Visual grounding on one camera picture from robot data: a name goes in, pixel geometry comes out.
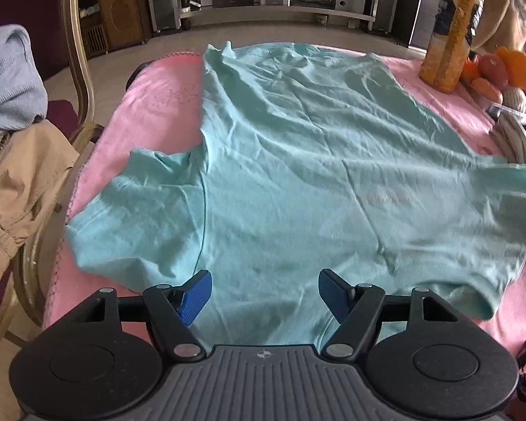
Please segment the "teal t-shirt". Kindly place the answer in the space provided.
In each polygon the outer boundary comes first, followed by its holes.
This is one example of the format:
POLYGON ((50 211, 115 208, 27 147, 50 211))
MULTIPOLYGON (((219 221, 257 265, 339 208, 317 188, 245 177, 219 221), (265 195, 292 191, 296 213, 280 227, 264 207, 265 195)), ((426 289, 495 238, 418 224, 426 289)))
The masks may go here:
POLYGON ((333 269, 490 318, 526 261, 526 165, 479 155, 377 56, 208 48, 201 142, 134 149, 66 227, 80 270, 136 292, 200 270, 206 345, 321 345, 333 269))

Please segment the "beige jacket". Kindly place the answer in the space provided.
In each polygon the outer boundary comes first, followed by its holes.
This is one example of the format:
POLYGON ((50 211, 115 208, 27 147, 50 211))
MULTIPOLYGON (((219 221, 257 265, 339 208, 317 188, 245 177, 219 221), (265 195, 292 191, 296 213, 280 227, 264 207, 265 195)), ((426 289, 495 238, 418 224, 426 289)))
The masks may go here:
POLYGON ((0 154, 0 281, 46 222, 79 153, 47 121, 14 133, 0 154))

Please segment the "beige knitted cloth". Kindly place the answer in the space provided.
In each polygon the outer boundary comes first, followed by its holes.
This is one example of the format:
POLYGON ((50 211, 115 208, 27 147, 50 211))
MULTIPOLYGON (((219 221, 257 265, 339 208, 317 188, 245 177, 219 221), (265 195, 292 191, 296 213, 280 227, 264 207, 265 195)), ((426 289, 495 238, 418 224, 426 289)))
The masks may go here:
POLYGON ((489 136, 510 163, 526 165, 526 130, 508 112, 502 112, 489 136))

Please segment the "pink embroidered blanket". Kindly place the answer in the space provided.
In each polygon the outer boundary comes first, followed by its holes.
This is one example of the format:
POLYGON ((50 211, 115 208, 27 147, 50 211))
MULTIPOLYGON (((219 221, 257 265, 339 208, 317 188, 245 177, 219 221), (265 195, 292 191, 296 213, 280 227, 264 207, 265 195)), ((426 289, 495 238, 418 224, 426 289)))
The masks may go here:
MULTIPOLYGON (((466 92, 446 95, 431 90, 418 78, 415 61, 387 57, 384 62, 416 101, 443 117, 474 151, 496 154, 488 119, 466 92)), ((178 52, 153 61, 137 74, 80 169, 67 207, 68 219, 120 174, 133 148, 176 153, 199 142, 201 64, 200 55, 178 52)), ((62 241, 46 297, 44 326, 51 326, 97 289, 112 283, 77 269, 68 243, 62 241)), ((526 341, 526 263, 519 278, 506 288, 496 314, 475 322, 512 354, 519 353, 526 341)))

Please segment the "light blue knit sweater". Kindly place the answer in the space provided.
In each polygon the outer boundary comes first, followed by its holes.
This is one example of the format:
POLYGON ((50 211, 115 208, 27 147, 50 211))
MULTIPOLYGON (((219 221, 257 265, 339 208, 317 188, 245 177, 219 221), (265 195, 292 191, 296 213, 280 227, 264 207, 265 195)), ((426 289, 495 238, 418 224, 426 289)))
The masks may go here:
POLYGON ((43 120, 47 109, 27 30, 16 24, 0 26, 0 136, 43 120))

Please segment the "orange and red fruits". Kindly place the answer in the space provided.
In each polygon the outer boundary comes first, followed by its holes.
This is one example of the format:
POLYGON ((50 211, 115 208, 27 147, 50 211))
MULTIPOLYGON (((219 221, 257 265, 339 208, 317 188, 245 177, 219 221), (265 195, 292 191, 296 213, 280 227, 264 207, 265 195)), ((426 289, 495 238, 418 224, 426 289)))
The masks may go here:
POLYGON ((461 83, 494 119, 511 111, 526 126, 526 54, 499 47, 466 60, 461 83))

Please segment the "brown wooden cabinet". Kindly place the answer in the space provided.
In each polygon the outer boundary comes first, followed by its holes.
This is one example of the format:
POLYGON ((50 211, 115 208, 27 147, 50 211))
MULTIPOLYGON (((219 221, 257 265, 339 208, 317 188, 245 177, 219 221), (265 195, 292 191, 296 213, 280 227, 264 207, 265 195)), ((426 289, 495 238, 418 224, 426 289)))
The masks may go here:
POLYGON ((86 57, 146 44, 153 37, 148 0, 77 0, 86 57))

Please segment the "tan plush toy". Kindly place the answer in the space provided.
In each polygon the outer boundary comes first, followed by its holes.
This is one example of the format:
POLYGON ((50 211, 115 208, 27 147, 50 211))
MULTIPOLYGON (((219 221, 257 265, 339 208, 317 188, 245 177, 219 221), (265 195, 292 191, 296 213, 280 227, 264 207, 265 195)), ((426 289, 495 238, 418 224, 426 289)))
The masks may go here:
POLYGON ((526 0, 484 0, 471 49, 494 53, 499 47, 526 54, 526 0))

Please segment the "black drawer cabinet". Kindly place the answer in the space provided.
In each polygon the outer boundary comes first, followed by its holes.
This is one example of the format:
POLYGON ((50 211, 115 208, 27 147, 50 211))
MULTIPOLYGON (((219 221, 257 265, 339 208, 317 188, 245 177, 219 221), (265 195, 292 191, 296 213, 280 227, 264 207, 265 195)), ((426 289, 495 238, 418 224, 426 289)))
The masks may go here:
POLYGON ((438 12, 439 0, 397 0, 391 36, 406 48, 425 51, 438 12))

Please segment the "wooden chair maroon cushion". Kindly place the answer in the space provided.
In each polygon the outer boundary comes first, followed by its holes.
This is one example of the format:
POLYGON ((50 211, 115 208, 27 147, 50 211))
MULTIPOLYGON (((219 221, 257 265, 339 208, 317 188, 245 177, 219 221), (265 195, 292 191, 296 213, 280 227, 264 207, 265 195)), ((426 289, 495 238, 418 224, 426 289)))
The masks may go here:
MULTIPOLYGON (((83 151, 88 142, 97 140, 103 127, 95 121, 93 82, 81 38, 77 0, 0 0, 0 25, 8 23, 27 28, 44 79, 69 68, 77 104, 55 103, 52 122, 77 152, 83 151)), ((43 322, 45 294, 38 258, 45 230, 60 210, 59 204, 48 210, 44 223, 20 247, 0 282, 0 342, 7 339, 18 346, 24 344, 9 331, 17 312, 25 312, 37 326, 43 322)))

